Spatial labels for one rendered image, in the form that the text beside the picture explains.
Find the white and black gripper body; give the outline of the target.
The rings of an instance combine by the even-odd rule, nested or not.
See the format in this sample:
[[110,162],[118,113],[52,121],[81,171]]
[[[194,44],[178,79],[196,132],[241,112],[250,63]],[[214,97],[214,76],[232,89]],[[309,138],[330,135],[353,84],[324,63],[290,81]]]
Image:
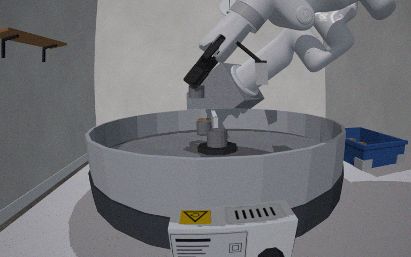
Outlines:
[[213,54],[219,63],[223,63],[229,58],[238,47],[236,43],[241,43],[249,32],[257,33],[257,29],[240,14],[232,10],[227,10],[226,13],[227,15],[199,43],[199,48],[206,51],[211,43],[213,44],[220,35],[223,35],[226,38],[225,41]]

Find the blue crate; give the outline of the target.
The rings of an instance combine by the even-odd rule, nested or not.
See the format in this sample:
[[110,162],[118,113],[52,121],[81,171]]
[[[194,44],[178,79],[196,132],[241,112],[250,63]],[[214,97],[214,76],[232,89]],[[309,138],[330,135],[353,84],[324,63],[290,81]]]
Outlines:
[[[390,164],[405,162],[407,140],[392,137],[362,127],[345,128],[344,161],[358,168],[368,170]],[[348,139],[354,138],[356,141]],[[365,142],[366,145],[359,143]]]

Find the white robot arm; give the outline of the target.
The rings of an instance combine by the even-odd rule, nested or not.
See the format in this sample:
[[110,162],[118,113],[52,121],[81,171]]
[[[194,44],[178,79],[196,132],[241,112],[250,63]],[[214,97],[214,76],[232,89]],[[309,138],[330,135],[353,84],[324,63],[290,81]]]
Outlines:
[[310,72],[326,67],[354,44],[345,24],[356,16],[358,1],[376,20],[389,17],[397,6],[395,0],[236,0],[229,10],[247,19],[257,31],[267,19],[284,30],[256,54],[236,43],[251,58],[231,67],[235,83],[246,94],[256,96],[261,85],[268,85],[268,80],[291,63],[294,52]]

